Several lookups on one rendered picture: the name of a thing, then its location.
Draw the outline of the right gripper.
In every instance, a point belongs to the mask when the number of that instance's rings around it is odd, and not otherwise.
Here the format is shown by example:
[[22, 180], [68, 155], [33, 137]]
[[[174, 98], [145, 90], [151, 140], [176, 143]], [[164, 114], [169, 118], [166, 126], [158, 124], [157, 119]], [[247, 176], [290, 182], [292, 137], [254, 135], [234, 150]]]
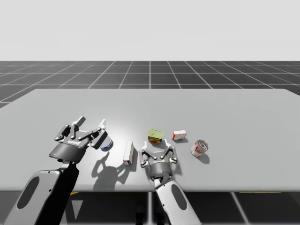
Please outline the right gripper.
[[139, 159], [141, 167], [149, 166], [150, 179], [152, 181], [159, 179], [164, 183], [170, 180], [173, 176], [171, 164], [177, 163], [176, 148], [172, 146], [166, 139], [165, 150], [158, 152], [151, 152], [147, 148], [147, 142], [144, 142], [144, 146], [139, 151]]

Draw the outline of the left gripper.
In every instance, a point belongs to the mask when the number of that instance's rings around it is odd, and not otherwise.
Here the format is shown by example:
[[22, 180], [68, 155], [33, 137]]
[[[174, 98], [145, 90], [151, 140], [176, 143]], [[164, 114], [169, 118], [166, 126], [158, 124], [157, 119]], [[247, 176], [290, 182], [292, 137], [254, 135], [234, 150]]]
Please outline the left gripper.
[[79, 131], [79, 127], [85, 122], [86, 118], [81, 116], [71, 125], [66, 124], [54, 138], [61, 141], [49, 154], [49, 157], [57, 160], [66, 160], [78, 164], [83, 158], [88, 144], [94, 149], [98, 149], [108, 136], [105, 126], [106, 119], [103, 119], [98, 128], [89, 131]]

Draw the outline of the green and blue rectangular can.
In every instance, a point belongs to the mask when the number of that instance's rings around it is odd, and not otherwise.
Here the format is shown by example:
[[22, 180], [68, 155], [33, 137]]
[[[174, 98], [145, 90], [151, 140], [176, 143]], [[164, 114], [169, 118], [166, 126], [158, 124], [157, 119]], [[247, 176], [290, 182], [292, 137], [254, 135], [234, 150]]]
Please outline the green and blue rectangular can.
[[158, 131], [158, 130], [154, 130], [154, 129], [150, 129], [148, 131], [148, 141], [150, 143], [160, 144], [162, 142], [163, 136], [164, 136], [163, 131]]

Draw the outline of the blue flat can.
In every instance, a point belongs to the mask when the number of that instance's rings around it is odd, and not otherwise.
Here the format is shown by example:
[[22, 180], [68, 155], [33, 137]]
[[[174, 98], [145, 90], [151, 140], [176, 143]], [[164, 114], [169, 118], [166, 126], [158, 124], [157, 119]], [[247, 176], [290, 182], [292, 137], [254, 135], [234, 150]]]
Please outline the blue flat can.
[[100, 145], [100, 149], [102, 151], [109, 151], [112, 148], [112, 146], [113, 146], [113, 141], [109, 136], [107, 136], [103, 141], [103, 143]]

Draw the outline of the red and white can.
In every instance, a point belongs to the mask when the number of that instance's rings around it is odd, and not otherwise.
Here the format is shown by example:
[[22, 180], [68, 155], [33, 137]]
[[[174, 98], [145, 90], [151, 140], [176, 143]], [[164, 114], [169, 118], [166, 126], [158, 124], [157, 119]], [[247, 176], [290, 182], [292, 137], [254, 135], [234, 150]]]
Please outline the red and white can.
[[199, 158], [209, 149], [208, 144], [204, 140], [197, 140], [191, 147], [191, 153], [194, 157]]

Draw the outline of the red and white carton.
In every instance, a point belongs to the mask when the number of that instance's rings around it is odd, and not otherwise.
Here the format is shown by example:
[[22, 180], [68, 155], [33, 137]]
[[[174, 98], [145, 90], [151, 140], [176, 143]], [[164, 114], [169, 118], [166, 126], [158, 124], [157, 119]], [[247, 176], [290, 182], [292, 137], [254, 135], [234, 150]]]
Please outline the red and white carton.
[[127, 141], [124, 149], [123, 162], [125, 165], [131, 165], [134, 156], [134, 145], [132, 141]]
[[172, 133], [172, 140], [182, 140], [186, 137], [187, 132], [186, 130], [179, 130], [179, 131], [173, 131]]

